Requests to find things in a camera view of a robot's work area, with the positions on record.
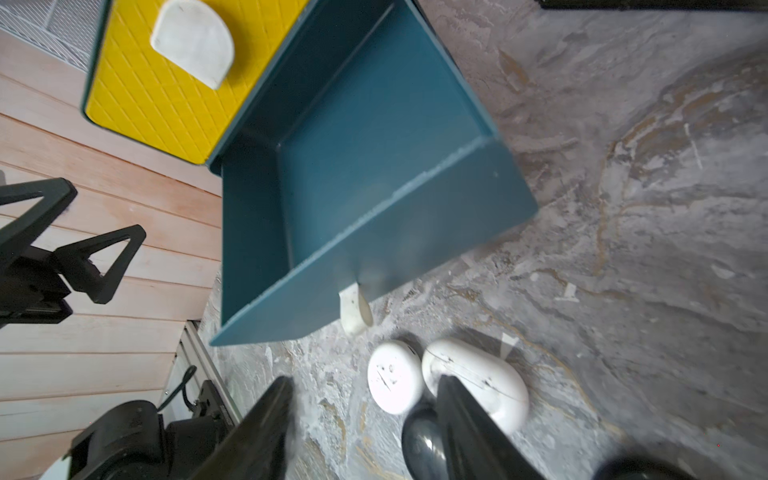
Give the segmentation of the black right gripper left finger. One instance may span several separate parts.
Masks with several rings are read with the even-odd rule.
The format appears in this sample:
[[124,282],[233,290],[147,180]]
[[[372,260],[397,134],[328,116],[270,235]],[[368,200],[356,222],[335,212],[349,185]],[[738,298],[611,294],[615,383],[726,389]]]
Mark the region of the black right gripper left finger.
[[283,479],[294,382],[276,378],[248,414],[192,475],[194,479]]

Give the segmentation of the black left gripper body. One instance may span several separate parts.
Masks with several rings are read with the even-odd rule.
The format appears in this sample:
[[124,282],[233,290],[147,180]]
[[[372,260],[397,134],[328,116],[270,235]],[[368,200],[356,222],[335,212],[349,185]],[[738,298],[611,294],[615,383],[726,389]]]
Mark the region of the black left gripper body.
[[72,314],[70,293],[52,253],[30,246],[1,272],[1,326],[59,324]]

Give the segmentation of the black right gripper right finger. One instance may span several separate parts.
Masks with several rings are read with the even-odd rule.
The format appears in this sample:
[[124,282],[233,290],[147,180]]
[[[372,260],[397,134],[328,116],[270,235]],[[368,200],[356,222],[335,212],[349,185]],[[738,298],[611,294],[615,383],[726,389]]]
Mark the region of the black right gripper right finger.
[[451,479],[540,479],[463,383],[444,375],[436,412]]

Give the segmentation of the white oval earphone case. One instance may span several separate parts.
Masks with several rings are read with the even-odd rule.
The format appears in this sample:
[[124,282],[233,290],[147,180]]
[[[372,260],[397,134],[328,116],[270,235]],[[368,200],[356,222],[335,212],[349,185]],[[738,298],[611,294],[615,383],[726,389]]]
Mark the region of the white oval earphone case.
[[528,418],[529,392],[520,374],[466,342],[444,338],[430,343],[423,354],[422,374],[434,397],[443,376],[458,378],[507,436],[520,430]]

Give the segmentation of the white round earphone case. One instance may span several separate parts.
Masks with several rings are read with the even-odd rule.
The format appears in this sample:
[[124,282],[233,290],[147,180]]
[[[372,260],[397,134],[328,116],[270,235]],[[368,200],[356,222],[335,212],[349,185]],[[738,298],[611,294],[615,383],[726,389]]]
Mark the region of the white round earphone case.
[[413,348],[398,340],[385,341],[373,350],[367,381],[374,402],[391,415],[411,410],[425,388],[420,357]]

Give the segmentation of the yellow drawer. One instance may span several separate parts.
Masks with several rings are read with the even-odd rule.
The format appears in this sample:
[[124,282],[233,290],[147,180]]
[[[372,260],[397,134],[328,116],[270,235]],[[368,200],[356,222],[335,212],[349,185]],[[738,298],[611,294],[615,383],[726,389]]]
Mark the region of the yellow drawer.
[[307,4],[264,0],[208,5],[234,41],[234,62],[218,89],[152,48],[161,2],[105,2],[82,97],[84,117],[188,163],[208,161]]

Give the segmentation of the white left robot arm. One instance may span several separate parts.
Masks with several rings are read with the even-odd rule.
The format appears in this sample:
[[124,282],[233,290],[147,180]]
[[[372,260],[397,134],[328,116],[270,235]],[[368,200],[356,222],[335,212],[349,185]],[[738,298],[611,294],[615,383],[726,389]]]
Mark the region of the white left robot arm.
[[63,178],[1,189],[1,475],[186,478],[225,432],[210,417],[164,420],[180,340],[208,292],[136,278],[137,224],[54,241],[76,197]]

